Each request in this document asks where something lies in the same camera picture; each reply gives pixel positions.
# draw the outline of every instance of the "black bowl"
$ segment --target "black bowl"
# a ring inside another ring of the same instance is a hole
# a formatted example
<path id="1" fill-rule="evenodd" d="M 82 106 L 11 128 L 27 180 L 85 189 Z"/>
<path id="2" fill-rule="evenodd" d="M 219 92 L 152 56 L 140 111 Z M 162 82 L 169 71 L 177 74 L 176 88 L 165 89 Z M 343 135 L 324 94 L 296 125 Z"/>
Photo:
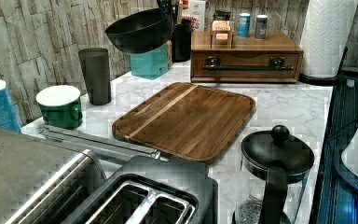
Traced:
<path id="1" fill-rule="evenodd" d="M 105 32 L 112 44 L 125 53 L 146 53 L 171 38 L 172 15 L 162 18 L 158 8 L 132 14 L 114 22 Z"/>

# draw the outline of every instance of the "gray cup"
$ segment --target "gray cup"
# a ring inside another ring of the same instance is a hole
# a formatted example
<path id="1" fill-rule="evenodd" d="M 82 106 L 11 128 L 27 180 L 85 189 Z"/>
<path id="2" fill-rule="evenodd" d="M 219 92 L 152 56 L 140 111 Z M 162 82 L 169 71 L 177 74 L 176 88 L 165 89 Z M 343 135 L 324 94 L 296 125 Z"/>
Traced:
<path id="1" fill-rule="evenodd" d="M 82 49 L 78 52 L 78 55 L 89 102 L 93 105 L 109 103 L 112 97 L 107 49 Z"/>
<path id="2" fill-rule="evenodd" d="M 267 15 L 258 15 L 255 18 L 255 39 L 266 38 L 267 20 Z"/>

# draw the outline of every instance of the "paper towel roll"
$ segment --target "paper towel roll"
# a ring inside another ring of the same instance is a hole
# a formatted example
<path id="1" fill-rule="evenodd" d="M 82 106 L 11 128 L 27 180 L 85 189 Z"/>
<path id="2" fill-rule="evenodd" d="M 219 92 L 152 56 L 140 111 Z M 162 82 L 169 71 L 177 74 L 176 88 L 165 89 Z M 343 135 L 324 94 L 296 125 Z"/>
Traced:
<path id="1" fill-rule="evenodd" d="M 334 77 L 351 31 L 358 0 L 310 0 L 300 47 L 302 74 Z"/>

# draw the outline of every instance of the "jar lid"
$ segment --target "jar lid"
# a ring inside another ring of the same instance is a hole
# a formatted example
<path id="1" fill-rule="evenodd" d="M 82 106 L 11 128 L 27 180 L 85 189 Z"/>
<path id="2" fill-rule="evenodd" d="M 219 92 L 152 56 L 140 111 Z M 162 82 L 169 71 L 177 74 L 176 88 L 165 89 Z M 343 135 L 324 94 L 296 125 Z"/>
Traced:
<path id="1" fill-rule="evenodd" d="M 284 164 L 287 174 L 307 172 L 314 162 L 310 147 L 277 125 L 271 131 L 249 134 L 241 144 L 242 153 L 253 166 L 267 171 L 275 161 Z"/>
<path id="2" fill-rule="evenodd" d="M 36 95 L 36 101 L 45 106 L 68 105 L 77 100 L 80 90 L 73 86 L 58 85 L 45 88 Z"/>

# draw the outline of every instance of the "green container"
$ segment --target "green container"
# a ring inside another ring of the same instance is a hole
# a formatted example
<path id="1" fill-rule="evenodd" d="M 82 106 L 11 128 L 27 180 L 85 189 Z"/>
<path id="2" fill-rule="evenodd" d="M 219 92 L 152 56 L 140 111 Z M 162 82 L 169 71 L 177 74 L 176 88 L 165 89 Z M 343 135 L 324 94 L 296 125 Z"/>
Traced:
<path id="1" fill-rule="evenodd" d="M 147 53 L 130 54 L 134 76 L 155 79 L 168 72 L 168 44 Z"/>
<path id="2" fill-rule="evenodd" d="M 36 101 L 47 125 L 74 129 L 82 123 L 80 90 L 75 87 L 48 87 L 36 95 Z"/>

